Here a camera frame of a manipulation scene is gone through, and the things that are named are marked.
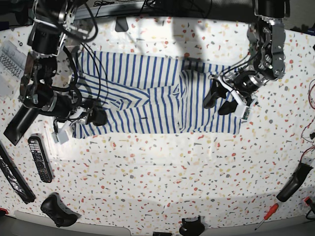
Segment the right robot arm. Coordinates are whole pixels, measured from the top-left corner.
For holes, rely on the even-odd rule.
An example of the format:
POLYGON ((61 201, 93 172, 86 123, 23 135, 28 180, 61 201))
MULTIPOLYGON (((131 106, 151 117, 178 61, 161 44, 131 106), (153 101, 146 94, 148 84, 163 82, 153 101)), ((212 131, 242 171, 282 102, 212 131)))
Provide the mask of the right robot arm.
POLYGON ((28 38, 32 51, 27 55, 24 74, 20 82, 19 101, 21 108, 7 126, 4 135, 13 144, 32 125, 38 115, 54 117, 54 130, 58 134, 58 122, 73 124, 82 122, 103 126, 107 115, 97 108, 99 98, 82 97, 77 85, 78 70, 70 51, 64 46, 66 38, 80 43, 93 41, 98 34, 95 17, 91 20, 94 35, 81 33, 73 25, 75 13, 80 6, 87 6, 85 0, 36 0, 33 4, 34 23, 28 38), (74 78, 65 88, 53 85, 57 73, 57 56, 64 51, 73 70, 74 78))

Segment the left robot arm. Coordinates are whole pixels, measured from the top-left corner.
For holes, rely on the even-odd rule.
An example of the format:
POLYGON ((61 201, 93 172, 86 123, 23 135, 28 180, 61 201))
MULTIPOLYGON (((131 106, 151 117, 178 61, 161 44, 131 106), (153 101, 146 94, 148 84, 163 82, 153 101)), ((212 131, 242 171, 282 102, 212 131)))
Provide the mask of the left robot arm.
POLYGON ((211 109, 219 98, 226 100, 218 110, 220 116, 234 114, 247 120, 256 104, 254 93, 269 81, 281 79, 285 73, 285 29, 283 19, 290 16, 288 0, 254 0, 256 23, 250 25, 248 39, 251 57, 244 63, 213 76, 203 107, 211 109))

